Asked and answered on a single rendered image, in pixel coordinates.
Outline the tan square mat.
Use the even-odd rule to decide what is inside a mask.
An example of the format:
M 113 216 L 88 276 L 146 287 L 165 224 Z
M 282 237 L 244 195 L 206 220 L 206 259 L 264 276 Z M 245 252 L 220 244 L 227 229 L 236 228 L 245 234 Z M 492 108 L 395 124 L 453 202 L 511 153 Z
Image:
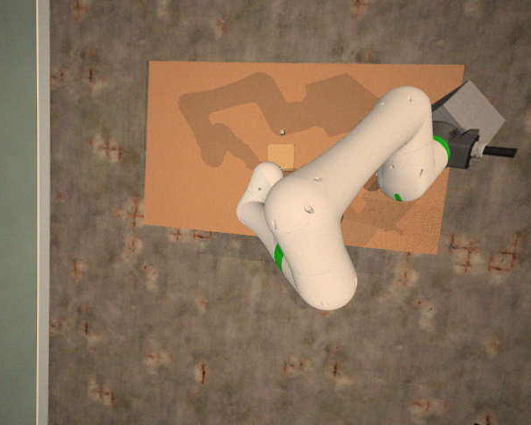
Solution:
M 294 144 L 268 144 L 267 161 L 277 164 L 282 171 L 294 171 Z

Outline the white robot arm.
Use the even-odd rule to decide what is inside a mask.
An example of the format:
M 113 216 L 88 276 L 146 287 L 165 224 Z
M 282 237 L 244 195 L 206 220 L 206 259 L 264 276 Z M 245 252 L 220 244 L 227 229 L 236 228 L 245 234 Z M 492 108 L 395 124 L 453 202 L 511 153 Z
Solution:
M 387 197 L 409 202 L 421 197 L 446 165 L 468 169 L 483 154 L 514 158 L 517 149 L 486 146 L 479 131 L 461 134 L 448 122 L 432 121 L 421 89 L 392 89 L 344 138 L 293 173 L 284 177 L 271 161 L 258 164 L 237 218 L 258 236 L 306 303 L 338 309 L 352 299 L 358 283 L 341 229 L 357 193 L 376 172 Z

